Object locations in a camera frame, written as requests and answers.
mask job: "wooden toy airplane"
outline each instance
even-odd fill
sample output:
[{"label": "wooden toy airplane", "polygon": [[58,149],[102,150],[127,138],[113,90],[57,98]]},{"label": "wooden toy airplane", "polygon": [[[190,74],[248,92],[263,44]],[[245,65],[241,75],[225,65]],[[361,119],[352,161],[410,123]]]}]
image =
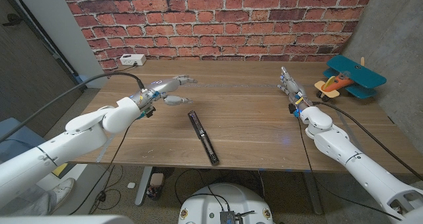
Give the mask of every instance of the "wooden toy airplane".
[{"label": "wooden toy airplane", "polygon": [[319,90],[317,97],[323,102],[339,96],[338,89],[345,88],[358,98],[368,98],[377,92],[373,88],[386,83],[386,78],[364,67],[364,57],[361,65],[338,55],[327,62],[330,67],[323,72],[328,81],[319,81],[315,87]]}]

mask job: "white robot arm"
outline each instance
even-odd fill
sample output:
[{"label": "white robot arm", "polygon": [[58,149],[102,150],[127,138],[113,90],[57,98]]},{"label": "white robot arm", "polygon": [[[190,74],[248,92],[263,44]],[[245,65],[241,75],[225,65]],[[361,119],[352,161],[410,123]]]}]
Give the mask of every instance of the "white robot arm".
[{"label": "white robot arm", "polygon": [[[291,106],[292,112],[308,124],[305,132],[320,152],[344,166],[383,211],[400,220],[423,218],[423,190],[401,182],[354,146],[348,134],[332,124],[330,116],[313,106],[285,67],[282,67],[281,82],[278,86],[289,96],[294,106]],[[392,217],[389,219],[392,223],[400,222]]]},{"label": "white robot arm", "polygon": [[117,102],[118,107],[105,106],[72,119],[66,131],[57,137],[0,164],[0,208],[37,183],[58,166],[94,151],[107,141],[106,131],[119,133],[131,123],[155,111],[153,102],[163,98],[165,104],[191,102],[188,98],[167,95],[179,85],[196,83],[188,75],[156,81],[131,97]]}]

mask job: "robotic hand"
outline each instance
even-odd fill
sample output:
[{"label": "robotic hand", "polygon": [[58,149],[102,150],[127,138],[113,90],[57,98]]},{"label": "robotic hand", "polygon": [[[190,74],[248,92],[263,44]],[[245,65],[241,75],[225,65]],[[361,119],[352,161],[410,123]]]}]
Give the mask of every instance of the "robotic hand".
[{"label": "robotic hand", "polygon": [[289,106],[289,111],[294,113],[295,110],[297,110],[295,114],[295,116],[297,116],[301,111],[312,106],[312,102],[308,99],[304,87],[295,82],[286,68],[282,67],[281,70],[280,82],[282,84],[278,85],[278,88],[282,89],[288,95],[289,101],[292,104]]},{"label": "robotic hand", "polygon": [[172,79],[165,79],[152,82],[150,85],[145,86],[144,89],[138,91],[130,98],[137,104],[141,111],[145,111],[145,115],[150,117],[155,110],[152,107],[152,102],[163,98],[165,104],[175,106],[183,103],[191,103],[189,98],[181,98],[175,95],[168,95],[168,92],[175,91],[179,85],[186,83],[197,83],[197,80],[192,79],[189,75],[178,75]]}]

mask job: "electrical outlet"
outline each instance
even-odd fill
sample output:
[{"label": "electrical outlet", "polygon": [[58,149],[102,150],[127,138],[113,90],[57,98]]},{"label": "electrical outlet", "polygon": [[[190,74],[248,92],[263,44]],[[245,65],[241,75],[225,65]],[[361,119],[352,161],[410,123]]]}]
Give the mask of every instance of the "electrical outlet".
[{"label": "electrical outlet", "polygon": [[122,65],[143,65],[147,59],[144,54],[123,54],[120,57]]}]

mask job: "red brick wall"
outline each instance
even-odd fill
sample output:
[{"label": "red brick wall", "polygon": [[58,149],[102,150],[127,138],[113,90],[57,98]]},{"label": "red brick wall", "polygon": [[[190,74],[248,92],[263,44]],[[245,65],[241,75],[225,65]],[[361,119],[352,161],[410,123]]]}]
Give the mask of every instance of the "red brick wall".
[{"label": "red brick wall", "polygon": [[149,59],[327,61],[369,0],[66,0],[103,69]]}]

